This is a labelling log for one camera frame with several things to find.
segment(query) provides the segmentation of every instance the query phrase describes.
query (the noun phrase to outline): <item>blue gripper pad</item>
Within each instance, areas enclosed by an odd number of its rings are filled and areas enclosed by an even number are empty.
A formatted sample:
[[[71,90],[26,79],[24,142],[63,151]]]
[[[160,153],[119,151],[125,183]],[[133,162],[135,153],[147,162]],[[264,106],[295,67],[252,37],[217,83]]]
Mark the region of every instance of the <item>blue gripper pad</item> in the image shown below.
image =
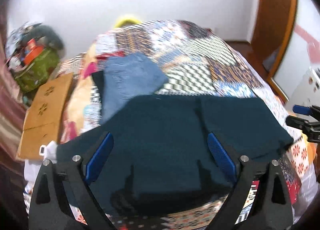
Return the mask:
[[[236,166],[213,133],[208,134],[207,144],[219,169],[230,182],[235,184],[237,182]]]
[[[294,105],[292,111],[299,114],[312,115],[312,110],[309,107],[301,105]]]
[[[86,166],[85,181],[88,185],[97,180],[113,145],[113,136],[108,133]]]

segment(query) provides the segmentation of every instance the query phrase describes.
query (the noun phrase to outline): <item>blue jeans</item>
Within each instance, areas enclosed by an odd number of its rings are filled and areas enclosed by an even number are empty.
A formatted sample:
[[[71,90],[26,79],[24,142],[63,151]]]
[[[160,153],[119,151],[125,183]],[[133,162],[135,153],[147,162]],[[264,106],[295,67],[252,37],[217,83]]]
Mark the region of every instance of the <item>blue jeans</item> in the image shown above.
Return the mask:
[[[134,53],[108,58],[104,82],[100,124],[109,120],[131,98],[151,95],[160,89],[168,78],[146,55]]]

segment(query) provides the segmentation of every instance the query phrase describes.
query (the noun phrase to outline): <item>dark teal cloth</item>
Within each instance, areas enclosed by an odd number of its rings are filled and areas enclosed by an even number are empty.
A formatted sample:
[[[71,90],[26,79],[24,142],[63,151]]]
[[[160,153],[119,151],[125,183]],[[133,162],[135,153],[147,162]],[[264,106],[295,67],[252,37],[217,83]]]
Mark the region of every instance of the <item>dark teal cloth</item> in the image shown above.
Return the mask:
[[[207,146],[211,131],[261,161],[279,158],[293,141],[259,98],[137,96],[102,126],[59,145],[58,162],[83,155],[105,130],[114,148],[90,189],[106,213],[123,216],[177,212],[226,195],[232,185]]]

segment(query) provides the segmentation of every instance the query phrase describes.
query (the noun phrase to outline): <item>bed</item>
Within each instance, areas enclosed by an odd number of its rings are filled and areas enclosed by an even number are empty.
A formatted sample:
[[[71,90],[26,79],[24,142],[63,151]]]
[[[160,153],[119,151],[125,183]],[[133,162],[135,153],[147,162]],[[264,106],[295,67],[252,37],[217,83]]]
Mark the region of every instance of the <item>bed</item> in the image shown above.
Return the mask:
[[[61,64],[58,75],[73,72],[74,90],[63,113],[61,144],[99,126],[101,98],[91,74],[104,69],[108,57],[142,52],[157,63],[169,81],[156,94],[199,95],[220,97],[260,97],[293,137],[295,144],[279,160],[294,204],[301,180],[312,160],[301,131],[285,124],[288,113],[267,83],[255,72],[241,54],[222,39],[192,22],[182,20],[151,21],[125,26],[100,34],[88,51]],[[185,86],[185,78],[192,78]],[[255,198],[259,182],[251,191],[238,221],[246,219]],[[32,183],[25,189],[29,205]],[[225,197],[202,207],[164,217],[113,217],[119,229],[196,229],[207,226],[223,204]],[[79,209],[73,207],[76,220],[85,223]]]

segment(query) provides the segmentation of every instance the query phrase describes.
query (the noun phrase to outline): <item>checkered fabric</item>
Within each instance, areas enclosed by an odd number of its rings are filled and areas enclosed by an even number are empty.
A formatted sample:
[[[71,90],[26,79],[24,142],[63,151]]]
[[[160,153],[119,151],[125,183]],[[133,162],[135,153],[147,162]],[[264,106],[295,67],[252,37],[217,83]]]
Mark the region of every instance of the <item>checkered fabric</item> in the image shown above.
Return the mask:
[[[101,103],[98,87],[94,83],[91,87],[90,103]]]
[[[210,38],[190,40],[180,46],[180,50],[195,62],[206,63],[204,57],[207,57],[223,65],[236,64],[234,53],[215,35]]]
[[[156,94],[160,95],[199,95],[215,94],[211,75],[206,65],[186,63],[169,70],[169,82]]]

